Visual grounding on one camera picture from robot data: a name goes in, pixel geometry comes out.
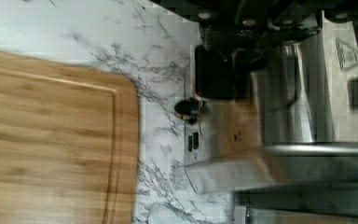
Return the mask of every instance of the kitchen counter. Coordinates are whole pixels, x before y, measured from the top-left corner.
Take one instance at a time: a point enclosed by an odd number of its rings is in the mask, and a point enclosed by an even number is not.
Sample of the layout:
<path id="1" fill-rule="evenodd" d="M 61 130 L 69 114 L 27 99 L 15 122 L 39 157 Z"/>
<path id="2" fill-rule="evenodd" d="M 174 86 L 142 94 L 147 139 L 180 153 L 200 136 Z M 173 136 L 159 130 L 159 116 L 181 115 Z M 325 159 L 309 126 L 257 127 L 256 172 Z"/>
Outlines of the kitchen counter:
<path id="1" fill-rule="evenodd" d="M 140 158 L 132 223 L 229 223 L 232 196 L 197 195 L 173 106 L 198 25 L 143 0 L 0 0 L 0 50 L 121 74 L 136 85 Z"/>

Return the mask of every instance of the cutting board groove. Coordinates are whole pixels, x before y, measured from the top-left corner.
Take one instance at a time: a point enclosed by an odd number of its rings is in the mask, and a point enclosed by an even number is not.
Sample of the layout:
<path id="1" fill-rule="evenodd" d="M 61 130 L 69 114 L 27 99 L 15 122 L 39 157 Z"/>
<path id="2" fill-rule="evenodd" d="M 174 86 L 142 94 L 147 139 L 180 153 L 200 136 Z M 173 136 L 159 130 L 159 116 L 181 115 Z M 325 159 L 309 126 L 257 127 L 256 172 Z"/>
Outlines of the cutting board groove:
<path id="1" fill-rule="evenodd" d="M 0 224 L 131 223 L 137 161 L 127 78 L 0 52 Z"/>

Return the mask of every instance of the black knob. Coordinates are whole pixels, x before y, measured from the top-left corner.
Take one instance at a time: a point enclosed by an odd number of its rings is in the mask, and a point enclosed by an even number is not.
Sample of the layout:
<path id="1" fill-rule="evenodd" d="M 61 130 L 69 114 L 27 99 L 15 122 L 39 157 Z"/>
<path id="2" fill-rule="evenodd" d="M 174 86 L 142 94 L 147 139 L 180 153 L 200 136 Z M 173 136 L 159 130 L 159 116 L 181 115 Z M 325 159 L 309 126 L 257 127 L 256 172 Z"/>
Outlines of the black knob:
<path id="1" fill-rule="evenodd" d="M 194 98 L 179 102 L 174 109 L 176 117 L 189 124 L 194 124 L 199 115 L 199 103 L 200 102 Z"/>

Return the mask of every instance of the wooden cutting board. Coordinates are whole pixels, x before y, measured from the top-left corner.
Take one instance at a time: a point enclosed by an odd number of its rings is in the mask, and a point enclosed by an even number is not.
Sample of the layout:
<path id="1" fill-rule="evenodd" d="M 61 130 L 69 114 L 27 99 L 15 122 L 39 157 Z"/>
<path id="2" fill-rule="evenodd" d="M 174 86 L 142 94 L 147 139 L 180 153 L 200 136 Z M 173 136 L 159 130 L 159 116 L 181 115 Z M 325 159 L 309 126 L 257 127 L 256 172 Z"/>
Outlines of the wooden cutting board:
<path id="1" fill-rule="evenodd" d="M 128 79 L 0 52 L 0 224 L 131 223 L 137 161 Z"/>

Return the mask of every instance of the chrome surface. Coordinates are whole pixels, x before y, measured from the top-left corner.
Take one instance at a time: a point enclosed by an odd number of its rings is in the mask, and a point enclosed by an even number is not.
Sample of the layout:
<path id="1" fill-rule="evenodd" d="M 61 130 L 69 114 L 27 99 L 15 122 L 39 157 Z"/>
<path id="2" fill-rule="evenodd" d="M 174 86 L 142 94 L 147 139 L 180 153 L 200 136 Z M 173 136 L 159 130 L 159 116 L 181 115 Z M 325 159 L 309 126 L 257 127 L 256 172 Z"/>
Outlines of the chrome surface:
<path id="1" fill-rule="evenodd" d="M 250 97 L 203 99 L 199 123 L 186 125 L 187 135 L 200 133 L 199 149 L 185 153 L 194 190 L 358 181 L 358 48 L 351 23 L 326 21 L 320 34 L 266 56 L 268 66 L 251 74 Z M 194 74 L 186 81 L 188 97 L 193 80 Z"/>

